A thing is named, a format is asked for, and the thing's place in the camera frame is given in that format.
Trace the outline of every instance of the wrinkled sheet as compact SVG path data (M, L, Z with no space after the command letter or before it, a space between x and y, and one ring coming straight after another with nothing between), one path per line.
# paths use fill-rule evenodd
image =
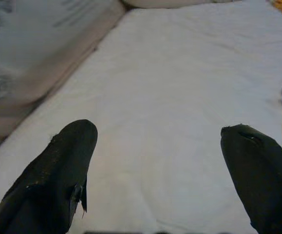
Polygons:
M282 145L282 13L247 0L133 10L0 147L0 200L76 119L99 137L85 230L254 234L220 148L249 124Z

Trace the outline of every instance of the white fabric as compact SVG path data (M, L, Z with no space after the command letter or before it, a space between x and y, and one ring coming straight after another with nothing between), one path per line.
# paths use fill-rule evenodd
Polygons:
M65 125L99 137L85 230L255 234L220 148L238 123L282 145L282 14L264 1L133 10L0 147L0 200Z
M229 2L234 0L123 0L135 7L140 8L178 8L211 2Z

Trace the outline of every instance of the white bed sheet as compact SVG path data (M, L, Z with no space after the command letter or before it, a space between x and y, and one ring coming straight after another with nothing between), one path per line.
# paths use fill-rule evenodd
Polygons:
M282 145L282 14L264 0L133 10L0 147L0 200L76 119L99 137L85 230L254 234L220 130L250 124Z

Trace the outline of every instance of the mattress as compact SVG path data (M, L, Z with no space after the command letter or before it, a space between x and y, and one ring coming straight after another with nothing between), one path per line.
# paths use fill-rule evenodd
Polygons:
M246 0L130 11L0 147L0 200L52 136L89 119L90 231L254 234L220 148L249 124L282 146L282 13Z

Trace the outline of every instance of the bed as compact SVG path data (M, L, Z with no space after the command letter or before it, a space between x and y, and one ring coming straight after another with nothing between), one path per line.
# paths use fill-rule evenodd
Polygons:
M249 124L282 146L282 13L263 0L134 9L0 146L0 200L65 125L99 136L69 233L254 234L221 148Z

